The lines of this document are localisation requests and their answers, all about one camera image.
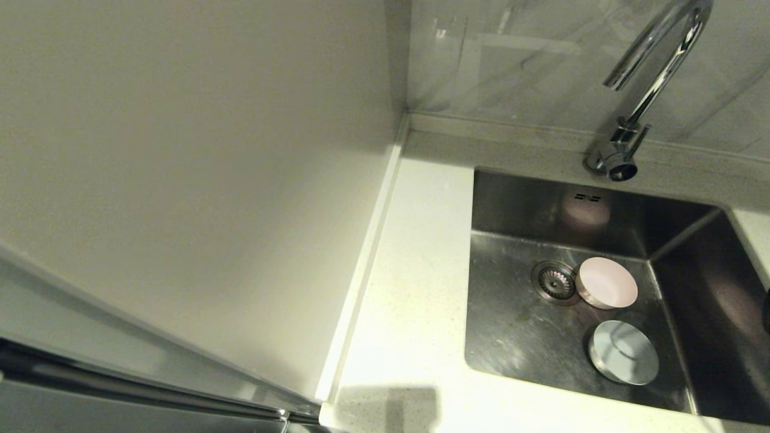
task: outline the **drain strainer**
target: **drain strainer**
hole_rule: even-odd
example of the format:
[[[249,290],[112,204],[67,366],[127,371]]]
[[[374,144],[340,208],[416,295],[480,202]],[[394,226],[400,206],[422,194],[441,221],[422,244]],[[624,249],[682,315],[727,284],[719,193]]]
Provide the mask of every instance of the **drain strainer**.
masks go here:
[[[532,270],[532,284],[545,300],[556,304],[574,304],[574,271],[562,262],[544,261]]]

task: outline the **chrome faucet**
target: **chrome faucet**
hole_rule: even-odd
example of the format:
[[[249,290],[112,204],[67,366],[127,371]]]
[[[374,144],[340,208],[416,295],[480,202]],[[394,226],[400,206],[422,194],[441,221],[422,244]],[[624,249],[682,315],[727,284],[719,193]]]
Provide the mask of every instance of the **chrome faucet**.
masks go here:
[[[681,41],[636,105],[634,112],[629,117],[618,117],[618,128],[612,134],[610,141],[594,149],[583,161],[583,165],[588,171],[606,174],[610,180],[615,182],[634,177],[638,171],[634,163],[634,153],[639,149],[639,145],[651,127],[650,125],[642,125],[640,123],[641,117],[647,112],[661,90],[671,80],[671,77],[674,76],[692,47],[695,46],[698,37],[703,33],[712,8],[713,0],[672,0],[652,19],[647,28],[626,51],[621,61],[604,81],[605,86],[616,92],[623,89],[634,72],[644,63],[668,32],[682,19],[688,19],[685,30],[682,32]]]

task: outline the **marble backsplash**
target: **marble backsplash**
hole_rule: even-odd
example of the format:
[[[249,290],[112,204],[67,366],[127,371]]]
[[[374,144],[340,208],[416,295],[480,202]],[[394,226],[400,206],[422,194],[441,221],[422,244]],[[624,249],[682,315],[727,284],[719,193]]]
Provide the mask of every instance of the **marble backsplash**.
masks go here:
[[[679,31],[626,90],[602,82],[667,1],[416,0],[409,107],[607,133]],[[766,0],[715,0],[697,46],[643,119],[648,137],[770,160],[769,22]]]

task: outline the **wall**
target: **wall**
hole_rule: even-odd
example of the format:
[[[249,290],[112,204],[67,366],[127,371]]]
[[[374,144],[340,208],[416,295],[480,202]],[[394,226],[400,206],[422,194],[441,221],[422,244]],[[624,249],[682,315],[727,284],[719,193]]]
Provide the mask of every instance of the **wall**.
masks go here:
[[[2,248],[312,396],[403,108],[385,3],[7,5]]]
[[[410,108],[607,133],[659,66],[622,93],[602,82],[667,1],[414,2]],[[698,45],[644,119],[649,137],[770,159],[769,19],[768,2],[715,0]]]

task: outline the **sink basin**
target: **sink basin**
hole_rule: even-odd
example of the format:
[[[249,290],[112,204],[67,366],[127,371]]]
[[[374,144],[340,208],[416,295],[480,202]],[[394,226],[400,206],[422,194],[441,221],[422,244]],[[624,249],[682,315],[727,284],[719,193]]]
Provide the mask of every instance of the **sink basin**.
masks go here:
[[[770,425],[767,295],[721,208],[477,170],[471,229],[473,369]],[[570,269],[596,256],[631,272],[633,305],[599,310],[569,296]],[[544,262],[561,274],[543,274],[555,269]],[[618,384],[594,368],[587,342],[608,320],[650,339],[660,361],[651,383]]]

